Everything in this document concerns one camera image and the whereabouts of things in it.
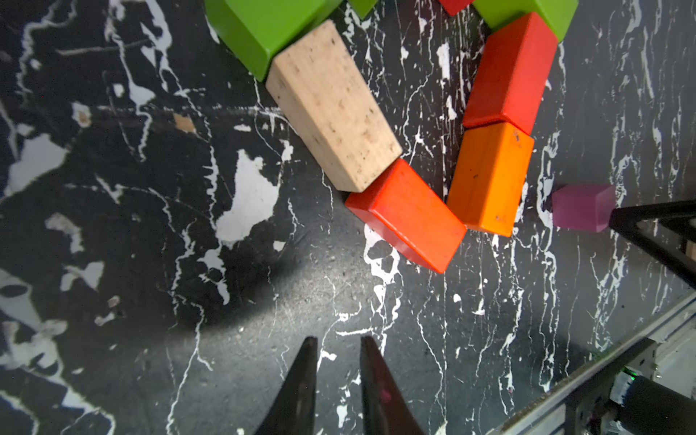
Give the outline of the purple block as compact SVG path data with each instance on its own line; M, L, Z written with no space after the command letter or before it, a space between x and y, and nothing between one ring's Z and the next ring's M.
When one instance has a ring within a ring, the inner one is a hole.
M615 208L614 185L567 185L552 195L553 224L557 228L601 232L609 227Z

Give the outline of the red block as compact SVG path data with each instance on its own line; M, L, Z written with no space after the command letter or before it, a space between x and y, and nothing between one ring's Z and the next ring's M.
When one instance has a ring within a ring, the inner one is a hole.
M346 208L409 261L443 274L467 228L404 159L369 188L352 193Z
M474 0L438 0L449 16L456 16L465 10Z
M535 12L493 33L484 46L464 127L505 121L531 134L556 50L556 35Z

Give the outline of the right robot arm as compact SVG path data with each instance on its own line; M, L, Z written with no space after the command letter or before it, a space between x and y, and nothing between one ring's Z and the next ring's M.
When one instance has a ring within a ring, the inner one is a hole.
M609 227L628 239L674 275L695 286L695 261L676 248L667 248L638 226L655 220L688 241L695 241L695 201L617 208ZM695 400L625 368L614 378L610 400L618 405L617 420L634 434L694 434Z

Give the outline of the orange block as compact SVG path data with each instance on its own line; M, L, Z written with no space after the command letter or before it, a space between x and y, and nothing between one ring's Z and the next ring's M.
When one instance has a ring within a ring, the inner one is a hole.
M447 206L467 228L512 235L534 145L511 123L466 130Z

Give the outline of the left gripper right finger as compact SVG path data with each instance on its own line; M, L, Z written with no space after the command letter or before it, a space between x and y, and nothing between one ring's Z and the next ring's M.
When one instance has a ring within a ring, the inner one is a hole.
M423 434L371 336L361 338L360 375L365 434Z

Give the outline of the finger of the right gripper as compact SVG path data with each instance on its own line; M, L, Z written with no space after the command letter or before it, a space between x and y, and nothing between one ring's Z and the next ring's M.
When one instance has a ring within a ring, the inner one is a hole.
M680 239L695 246L695 200L615 208L609 228L641 248L691 288L695 288L695 260L679 248L661 241L646 226L666 228Z

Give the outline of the natural wood block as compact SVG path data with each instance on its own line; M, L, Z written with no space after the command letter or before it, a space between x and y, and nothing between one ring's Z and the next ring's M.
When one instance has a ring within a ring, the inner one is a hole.
M274 58L266 88L337 190L366 190L402 154L331 20Z

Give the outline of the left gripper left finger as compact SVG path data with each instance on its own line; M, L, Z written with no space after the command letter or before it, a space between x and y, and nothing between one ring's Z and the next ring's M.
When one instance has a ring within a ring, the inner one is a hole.
M257 434L313 434L318 340L304 339L281 389Z

